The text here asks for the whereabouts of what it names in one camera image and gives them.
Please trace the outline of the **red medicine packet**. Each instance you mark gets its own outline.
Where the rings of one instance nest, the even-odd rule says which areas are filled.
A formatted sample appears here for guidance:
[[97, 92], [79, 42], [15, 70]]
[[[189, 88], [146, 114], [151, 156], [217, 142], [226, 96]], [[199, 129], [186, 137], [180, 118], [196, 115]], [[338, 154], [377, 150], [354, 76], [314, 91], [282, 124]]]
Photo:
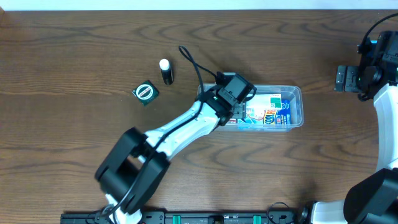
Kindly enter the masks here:
[[235, 125], [238, 123], [238, 120], [236, 118], [231, 118], [226, 124], [228, 125]]

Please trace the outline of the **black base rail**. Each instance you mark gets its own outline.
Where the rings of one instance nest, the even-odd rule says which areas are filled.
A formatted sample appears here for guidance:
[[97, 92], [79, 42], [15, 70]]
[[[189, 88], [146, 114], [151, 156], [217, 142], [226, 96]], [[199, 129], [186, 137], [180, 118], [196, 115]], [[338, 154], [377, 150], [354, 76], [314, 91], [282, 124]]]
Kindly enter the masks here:
[[[99, 212], [64, 213], [60, 224], [112, 224], [112, 218], [103, 218]], [[292, 210], [276, 210], [269, 213], [172, 213], [144, 212], [138, 224], [272, 224], [309, 223]]]

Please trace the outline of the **blue fever patch box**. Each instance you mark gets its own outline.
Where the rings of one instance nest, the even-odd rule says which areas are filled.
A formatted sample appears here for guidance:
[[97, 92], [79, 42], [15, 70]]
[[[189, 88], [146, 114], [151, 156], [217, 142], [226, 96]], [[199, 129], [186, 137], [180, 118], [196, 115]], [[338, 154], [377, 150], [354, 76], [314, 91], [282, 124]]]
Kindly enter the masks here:
[[246, 117], [237, 119], [237, 123], [263, 125], [292, 124], [290, 114], [290, 101], [282, 100], [282, 108], [277, 110], [246, 108]]

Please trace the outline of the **dark bottle white cap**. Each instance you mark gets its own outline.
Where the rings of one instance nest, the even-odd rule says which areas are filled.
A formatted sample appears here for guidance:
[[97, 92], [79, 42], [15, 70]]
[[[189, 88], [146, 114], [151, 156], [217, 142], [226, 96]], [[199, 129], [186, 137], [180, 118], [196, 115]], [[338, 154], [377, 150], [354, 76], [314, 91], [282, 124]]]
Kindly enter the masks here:
[[159, 62], [159, 67], [164, 83], [166, 85], [171, 85], [174, 82], [171, 63], [167, 59], [163, 58]]

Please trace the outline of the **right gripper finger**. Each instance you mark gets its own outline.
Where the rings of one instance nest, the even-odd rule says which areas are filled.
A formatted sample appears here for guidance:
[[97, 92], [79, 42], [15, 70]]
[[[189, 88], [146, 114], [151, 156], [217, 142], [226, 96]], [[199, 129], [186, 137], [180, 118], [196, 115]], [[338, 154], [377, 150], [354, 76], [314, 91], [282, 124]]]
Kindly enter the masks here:
[[345, 92], [359, 93], [357, 81], [358, 67], [348, 66], [346, 69]]
[[335, 87], [334, 90], [338, 92], [347, 92], [346, 89], [346, 78], [347, 78], [347, 69], [346, 65], [339, 65], [336, 70], [335, 77]]

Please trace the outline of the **green Zam-Buk box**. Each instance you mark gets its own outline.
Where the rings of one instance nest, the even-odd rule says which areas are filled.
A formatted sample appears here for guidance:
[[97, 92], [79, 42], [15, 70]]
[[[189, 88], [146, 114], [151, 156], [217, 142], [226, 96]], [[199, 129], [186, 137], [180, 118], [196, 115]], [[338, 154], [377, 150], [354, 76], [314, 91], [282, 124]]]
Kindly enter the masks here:
[[133, 89], [132, 94], [140, 101], [140, 103], [146, 106], [159, 96], [159, 91], [150, 80], [146, 80]]

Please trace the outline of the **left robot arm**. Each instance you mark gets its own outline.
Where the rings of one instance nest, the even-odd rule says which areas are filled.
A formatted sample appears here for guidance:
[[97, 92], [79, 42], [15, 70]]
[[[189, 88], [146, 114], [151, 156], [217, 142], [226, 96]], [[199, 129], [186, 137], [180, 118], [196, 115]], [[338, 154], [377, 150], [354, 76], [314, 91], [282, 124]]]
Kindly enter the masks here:
[[236, 106], [254, 98], [257, 88], [237, 73], [218, 73], [216, 85], [201, 90], [188, 111], [154, 130], [128, 129], [95, 173], [110, 199], [101, 216], [113, 223], [137, 223], [171, 159], [196, 139], [224, 126]]

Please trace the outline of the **clear plastic container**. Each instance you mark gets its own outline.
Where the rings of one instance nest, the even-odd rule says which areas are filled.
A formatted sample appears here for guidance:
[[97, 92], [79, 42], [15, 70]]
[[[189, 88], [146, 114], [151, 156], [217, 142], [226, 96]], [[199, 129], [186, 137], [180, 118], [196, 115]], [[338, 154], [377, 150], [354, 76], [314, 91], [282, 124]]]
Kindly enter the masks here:
[[253, 99], [235, 106], [220, 131], [288, 132], [304, 123], [301, 89], [291, 85], [256, 85]]

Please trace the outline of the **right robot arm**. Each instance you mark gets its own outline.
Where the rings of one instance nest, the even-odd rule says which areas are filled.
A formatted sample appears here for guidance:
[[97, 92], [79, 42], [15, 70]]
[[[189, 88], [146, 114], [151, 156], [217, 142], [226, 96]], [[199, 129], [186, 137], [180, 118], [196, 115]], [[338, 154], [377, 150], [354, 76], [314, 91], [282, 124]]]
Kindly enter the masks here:
[[344, 200], [304, 208], [302, 223], [397, 223], [397, 32], [365, 38], [358, 53], [359, 65], [338, 67], [335, 90], [373, 101], [379, 141], [376, 171], [350, 188]]

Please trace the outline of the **white green medicine box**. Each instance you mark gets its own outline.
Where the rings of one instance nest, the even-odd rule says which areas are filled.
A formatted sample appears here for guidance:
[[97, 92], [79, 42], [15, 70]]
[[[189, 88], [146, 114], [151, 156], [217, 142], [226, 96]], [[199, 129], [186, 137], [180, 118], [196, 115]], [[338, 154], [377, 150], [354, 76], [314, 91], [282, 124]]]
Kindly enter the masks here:
[[264, 110], [280, 110], [282, 108], [281, 94], [260, 94], [246, 103], [247, 108]]

